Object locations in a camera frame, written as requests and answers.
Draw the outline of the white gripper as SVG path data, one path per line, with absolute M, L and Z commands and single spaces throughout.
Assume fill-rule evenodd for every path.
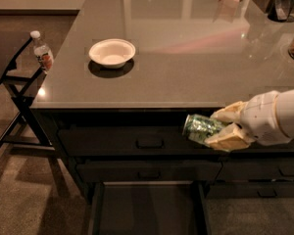
M 257 95 L 247 103 L 238 101 L 217 110 L 211 118 L 235 123 L 206 138 L 205 143 L 214 150 L 226 152 L 246 149 L 254 140 L 264 146 L 289 143 L 291 139 L 278 123 L 278 95 L 279 92 L 271 91 Z M 240 123 L 247 132 L 236 123 Z

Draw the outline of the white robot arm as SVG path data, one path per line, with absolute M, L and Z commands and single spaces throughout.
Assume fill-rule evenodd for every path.
M 211 118 L 228 123 L 205 140 L 215 150 L 245 149 L 254 142 L 263 146 L 289 143 L 294 139 L 294 90 L 271 91 L 235 102 Z

